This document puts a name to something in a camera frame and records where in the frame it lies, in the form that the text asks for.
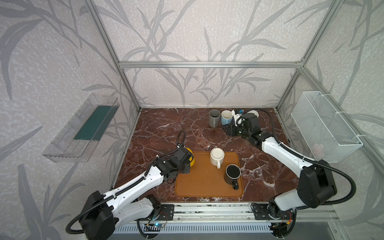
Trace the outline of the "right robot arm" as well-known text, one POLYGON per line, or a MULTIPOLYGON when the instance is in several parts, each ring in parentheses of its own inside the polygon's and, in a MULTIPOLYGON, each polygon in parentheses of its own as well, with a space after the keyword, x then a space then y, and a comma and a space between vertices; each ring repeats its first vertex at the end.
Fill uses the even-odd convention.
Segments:
POLYGON ((324 160, 316 161, 293 150, 277 138, 275 130, 263 131, 259 125, 257 111, 257 108, 247 111, 232 110, 232 120, 225 124, 223 129, 228 136, 242 137, 260 151, 271 155, 299 178, 296 189, 269 201, 270 212, 337 205, 350 200, 356 194, 356 183, 348 174, 331 167, 324 160), (338 192, 333 174, 344 177, 351 186, 349 193, 337 200, 331 200, 338 192))

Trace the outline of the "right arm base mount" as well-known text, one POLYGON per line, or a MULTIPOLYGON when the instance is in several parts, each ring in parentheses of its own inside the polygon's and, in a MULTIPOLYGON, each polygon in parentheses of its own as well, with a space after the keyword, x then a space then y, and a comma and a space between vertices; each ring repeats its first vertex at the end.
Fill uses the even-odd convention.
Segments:
POLYGON ((282 220, 291 221, 293 210, 281 211, 274 204, 251 203, 251 211, 256 220, 282 220))

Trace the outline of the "light blue mug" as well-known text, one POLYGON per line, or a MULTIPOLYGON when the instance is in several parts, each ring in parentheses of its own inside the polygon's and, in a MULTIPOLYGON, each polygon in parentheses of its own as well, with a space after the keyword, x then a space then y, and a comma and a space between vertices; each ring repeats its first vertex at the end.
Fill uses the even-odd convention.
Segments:
POLYGON ((229 110, 224 110, 221 112, 221 123, 223 126, 232 123, 233 121, 233 114, 229 110))

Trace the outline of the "white faceted mug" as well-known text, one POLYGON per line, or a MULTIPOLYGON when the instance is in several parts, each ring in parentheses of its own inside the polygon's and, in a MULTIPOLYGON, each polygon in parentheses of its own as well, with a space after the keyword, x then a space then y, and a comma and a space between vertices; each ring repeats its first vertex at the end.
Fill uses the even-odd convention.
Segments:
POLYGON ((256 117, 259 117, 259 113, 256 110, 248 111, 248 114, 254 114, 256 117))

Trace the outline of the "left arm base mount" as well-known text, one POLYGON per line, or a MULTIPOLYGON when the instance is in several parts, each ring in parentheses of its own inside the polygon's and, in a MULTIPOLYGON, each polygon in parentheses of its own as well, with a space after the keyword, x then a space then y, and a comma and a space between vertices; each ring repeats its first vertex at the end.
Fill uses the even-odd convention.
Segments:
POLYGON ((175 213, 175 205, 165 204, 156 206, 150 215, 147 217, 148 220, 152 221, 172 221, 175 213))

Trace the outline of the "grey mug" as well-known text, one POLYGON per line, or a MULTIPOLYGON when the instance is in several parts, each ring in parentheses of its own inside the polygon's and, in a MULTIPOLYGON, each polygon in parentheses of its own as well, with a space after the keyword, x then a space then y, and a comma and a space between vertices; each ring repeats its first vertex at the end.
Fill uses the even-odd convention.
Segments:
POLYGON ((216 128, 221 122, 221 112, 217 109, 209 111, 209 125, 212 128, 216 128))

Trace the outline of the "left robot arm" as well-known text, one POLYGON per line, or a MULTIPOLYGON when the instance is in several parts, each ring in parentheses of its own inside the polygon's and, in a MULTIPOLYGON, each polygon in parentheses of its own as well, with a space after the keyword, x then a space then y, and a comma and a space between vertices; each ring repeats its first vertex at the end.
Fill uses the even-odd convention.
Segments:
POLYGON ((107 240, 116 228, 151 216, 161 204, 154 197, 141 195, 168 180, 175 180, 190 166, 194 156, 184 144, 186 132, 180 131, 176 148, 156 156, 145 172, 128 183, 104 194, 92 193, 81 213, 66 226, 69 235, 84 234, 88 240, 107 240))

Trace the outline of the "yellow mug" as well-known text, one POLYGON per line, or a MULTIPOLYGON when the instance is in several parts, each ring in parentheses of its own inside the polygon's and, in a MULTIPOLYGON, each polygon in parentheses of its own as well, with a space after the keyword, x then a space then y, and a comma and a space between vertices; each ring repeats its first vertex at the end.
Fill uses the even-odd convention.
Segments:
POLYGON ((194 154, 193 154, 191 149, 189 149, 189 148, 186 148, 186 149, 192 154, 192 157, 190 157, 190 159, 189 159, 190 167, 192 167, 195 164, 195 157, 194 157, 194 154))

